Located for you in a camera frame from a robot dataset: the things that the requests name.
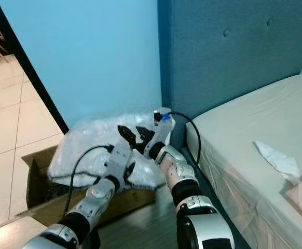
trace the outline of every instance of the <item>bed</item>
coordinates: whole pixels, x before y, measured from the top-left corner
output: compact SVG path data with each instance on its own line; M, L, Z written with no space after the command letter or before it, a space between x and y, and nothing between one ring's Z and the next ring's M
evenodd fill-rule
M158 1L163 106L195 118L198 165L251 248L302 248L290 185L253 146L293 156L302 175L302 1ZM191 127L171 144L195 157Z
M258 152L259 140L293 156L302 175L302 75L268 85L194 119L200 168L251 248L302 248L302 216L290 185ZM197 136L187 128L196 158Z

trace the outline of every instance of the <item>blue wall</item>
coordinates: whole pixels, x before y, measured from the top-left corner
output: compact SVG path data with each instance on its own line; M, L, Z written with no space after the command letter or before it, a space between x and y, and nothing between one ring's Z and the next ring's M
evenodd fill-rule
M69 127L161 105L156 0L0 0Z

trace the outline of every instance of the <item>mattress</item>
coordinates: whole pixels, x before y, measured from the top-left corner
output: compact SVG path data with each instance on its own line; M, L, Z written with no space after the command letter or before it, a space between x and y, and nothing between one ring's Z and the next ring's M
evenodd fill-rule
M257 151L261 141L294 157L302 176L302 75L246 94L194 119L202 139L199 167L251 248L302 248L302 215L291 188ZM196 158L197 136L187 125Z

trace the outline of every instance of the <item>black cable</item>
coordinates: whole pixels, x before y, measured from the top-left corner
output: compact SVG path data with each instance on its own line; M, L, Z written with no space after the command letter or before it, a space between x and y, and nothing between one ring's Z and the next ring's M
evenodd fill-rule
M200 157L201 157L201 136L199 134L199 131L196 127L196 125L194 124L193 120L189 117L187 117L186 115L184 115L183 113L180 113L180 112L175 112L175 111L172 111L172 112L169 112L168 113L169 115L172 114L172 115L179 115L183 118L185 118L186 120L189 121L189 123L191 123L196 131L196 134L197 134L197 139L198 139L198 153L197 153L197 160L194 162L196 164L196 166L198 166L198 163L199 163L199 160L200 160Z
M109 153L112 152L114 146L113 145L97 145L97 146L93 146L89 149L87 149L77 160L75 166L74 166L74 169L73 169L73 172L72 172L72 175L71 175L71 178L70 178L70 185L69 185L69 191L68 191L68 199L67 199L67 202L66 202L66 206L64 208L64 212L63 212L63 216L66 215L66 213L68 212L68 209L69 209L69 205L70 205L70 200L72 198L72 193L73 193L73 182L74 182L74 176L75 176L75 172L76 172L76 168L79 164L79 162L81 161L81 159L88 153L90 152L91 150L93 149L97 149L97 148L104 148L104 149L107 149L107 151Z

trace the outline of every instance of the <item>cardboard box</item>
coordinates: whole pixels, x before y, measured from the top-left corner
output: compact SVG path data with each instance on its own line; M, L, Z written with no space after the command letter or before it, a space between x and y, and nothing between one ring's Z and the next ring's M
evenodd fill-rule
M26 193L28 211L20 215L31 216L45 226L57 223L61 219L67 201L68 186L52 183L46 174L56 148L56 146L50 147L22 157L30 167L30 170ZM85 196L86 190L87 187L73 191L70 208ZM110 201L98 225L149 204L154 200L155 193L153 191L124 190Z

